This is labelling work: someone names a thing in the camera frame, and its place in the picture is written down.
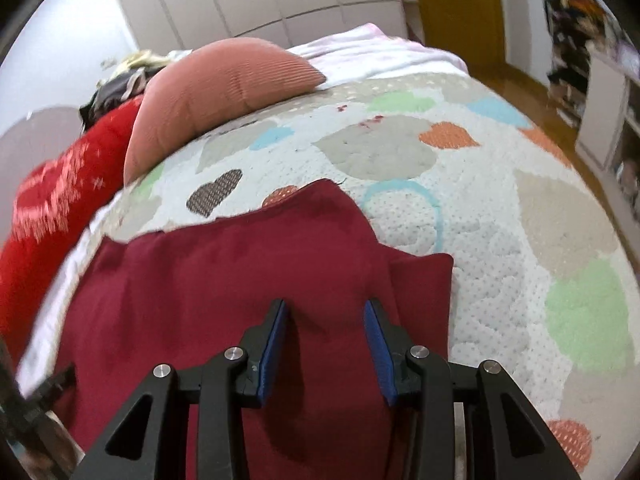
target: dark red fabric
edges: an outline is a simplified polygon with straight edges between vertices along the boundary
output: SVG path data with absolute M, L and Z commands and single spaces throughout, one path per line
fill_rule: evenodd
M 23 181 L 0 254 L 0 334 L 17 363 L 49 285 L 94 213 L 122 187 L 139 96 Z
M 405 279 L 408 267 L 416 280 Z M 78 386 L 60 415 L 87 449 L 154 365 L 206 362 L 284 298 L 292 314 L 274 391 L 243 414 L 252 478 L 381 479 L 394 414 L 378 389 L 364 304 L 379 298 L 396 323 L 399 311 L 447 317 L 451 269 L 447 255 L 381 246 L 327 180 L 242 216 L 105 240 L 66 316 L 58 367 L 75 362 Z M 446 354 L 446 327 L 418 325 L 420 342 Z

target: bed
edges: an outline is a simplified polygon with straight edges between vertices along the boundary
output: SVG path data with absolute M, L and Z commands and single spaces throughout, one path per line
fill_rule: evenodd
M 22 389 L 52 371 L 104 237 L 235 216 L 326 178 L 381 243 L 454 257 L 449 359 L 500 361 L 582 477 L 614 478 L 640 440 L 640 295 L 562 151 L 453 54 L 372 25 L 291 51 L 327 76 L 316 92 L 193 140 L 96 213 L 38 314 Z M 221 178 L 233 183 L 215 208 L 190 206 Z

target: blue gripper pad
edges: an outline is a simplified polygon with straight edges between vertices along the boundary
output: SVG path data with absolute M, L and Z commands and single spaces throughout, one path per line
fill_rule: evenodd
M 280 351 L 282 350 L 282 343 L 284 342 L 284 335 L 287 327 L 287 305 L 284 301 L 280 302 L 276 319 L 273 322 L 273 328 L 269 334 L 267 346 L 262 354 L 259 367 L 259 383 L 257 397 L 260 404 L 264 404 L 264 401 L 269 397 L 273 382 L 276 378 L 276 372 L 278 370 L 278 362 L 280 361 Z
M 378 376 L 380 392 L 385 397 L 386 403 L 389 406 L 393 406 L 398 400 L 398 390 L 394 381 L 394 364 L 370 301 L 367 301 L 364 306 L 364 330 L 367 335 L 376 375 Z

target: pink pillow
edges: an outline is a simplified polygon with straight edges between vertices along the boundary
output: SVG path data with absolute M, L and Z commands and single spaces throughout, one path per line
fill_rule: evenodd
M 124 183 L 204 132 L 326 81 L 306 60 L 257 38 L 199 48 L 146 87 L 124 162 Z

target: triangular cutout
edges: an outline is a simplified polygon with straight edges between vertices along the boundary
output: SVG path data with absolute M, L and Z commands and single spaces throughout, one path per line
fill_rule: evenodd
M 511 454 L 515 458 L 542 453 L 545 445 L 536 428 L 509 394 L 500 396 Z
M 118 429 L 111 435 L 105 448 L 107 454 L 129 460 L 140 459 L 153 402 L 153 397 L 150 395 L 140 397 Z

